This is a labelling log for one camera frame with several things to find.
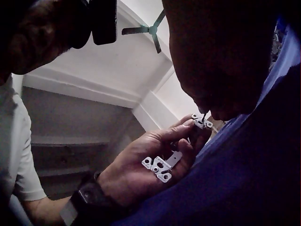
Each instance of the gray wall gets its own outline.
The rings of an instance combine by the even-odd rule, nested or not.
[[[68,169],[81,167],[81,161],[75,161],[76,158],[90,158],[82,161],[84,162],[83,166],[88,165],[91,169],[102,170],[129,143],[145,132],[131,113],[131,109],[128,108],[28,87],[23,87],[22,98],[31,117],[33,136],[108,138],[107,143],[101,144],[97,150],[87,147],[86,155],[72,147],[73,154],[67,153],[60,147],[51,150],[51,153],[45,153],[49,147],[46,148],[40,144],[33,145],[32,152],[38,174],[43,171],[45,175],[47,170],[49,172],[63,170],[64,164]],[[60,162],[62,156],[67,163]],[[81,178],[82,173],[72,173],[41,176],[40,181],[45,193],[51,199],[57,199],[72,194]]]

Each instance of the ceiling fan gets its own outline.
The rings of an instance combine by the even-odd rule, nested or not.
[[[160,53],[161,48],[160,48],[159,40],[157,37],[157,30],[158,30],[159,24],[161,23],[161,21],[163,20],[164,17],[165,17],[165,13],[164,13],[164,10],[162,10],[162,12],[160,13],[158,19],[155,21],[153,26],[146,27],[144,25],[141,25],[141,27],[124,28],[124,29],[122,29],[121,34],[128,35],[128,34],[138,34],[138,33],[149,33],[153,37],[153,41],[155,43],[157,53]]]

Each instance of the hand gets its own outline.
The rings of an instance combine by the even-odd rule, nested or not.
[[[129,206],[157,194],[182,179],[211,134],[205,130],[204,135],[197,141],[198,149],[193,149],[183,138],[188,136],[194,126],[191,115],[188,115],[169,129],[147,132],[129,144],[98,178],[105,195],[122,206]],[[164,152],[164,143],[173,140],[180,140],[178,151],[182,152],[183,156],[171,169],[172,178],[163,183],[141,162],[148,156],[151,158],[160,156]]]

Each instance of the black device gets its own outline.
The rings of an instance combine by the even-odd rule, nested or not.
[[[109,225],[128,216],[132,209],[105,196],[97,182],[100,172],[89,172],[60,214],[66,226]]]
[[[92,32],[96,45],[114,43],[117,40],[117,0],[74,0],[78,7],[76,30],[70,36],[71,46],[82,48]]]

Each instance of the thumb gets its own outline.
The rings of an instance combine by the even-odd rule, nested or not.
[[[161,141],[179,140],[185,138],[194,126],[193,119],[186,121],[184,124],[168,128],[166,130],[159,130],[157,136]]]

